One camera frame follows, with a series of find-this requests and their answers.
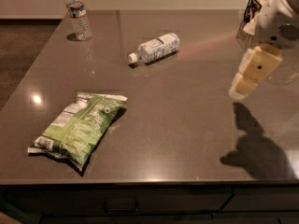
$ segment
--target floor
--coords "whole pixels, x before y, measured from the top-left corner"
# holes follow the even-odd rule
[[[59,20],[0,20],[0,110],[59,22]],[[0,224],[19,223],[0,212]]]

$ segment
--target crumpled packet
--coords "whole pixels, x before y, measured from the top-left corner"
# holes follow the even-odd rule
[[[45,153],[69,159],[82,171],[93,149],[127,98],[78,92],[76,101],[28,147],[28,153]]]

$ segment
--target drawer handle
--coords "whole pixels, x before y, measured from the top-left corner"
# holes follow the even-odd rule
[[[115,209],[115,210],[108,210],[107,208],[107,202],[104,202],[104,212],[106,214],[132,214],[138,209],[138,201],[135,201],[135,206],[133,209],[130,210],[121,210],[121,209]]]

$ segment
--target clear plastic water bottle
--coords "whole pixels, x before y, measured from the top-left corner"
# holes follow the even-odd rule
[[[92,38],[92,31],[88,22],[86,10],[82,0],[64,0],[69,16],[72,20],[76,37],[79,41]]]
[[[138,51],[128,56],[129,63],[151,63],[165,55],[178,50],[178,36],[170,33],[162,35],[146,43],[142,43],[138,47]]]

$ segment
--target bottle label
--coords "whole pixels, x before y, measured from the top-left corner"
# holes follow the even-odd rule
[[[145,63],[150,63],[178,50],[179,39],[175,34],[167,34],[140,45],[148,54]]]
[[[82,2],[71,3],[66,6],[71,18],[77,19],[86,15],[86,10]]]

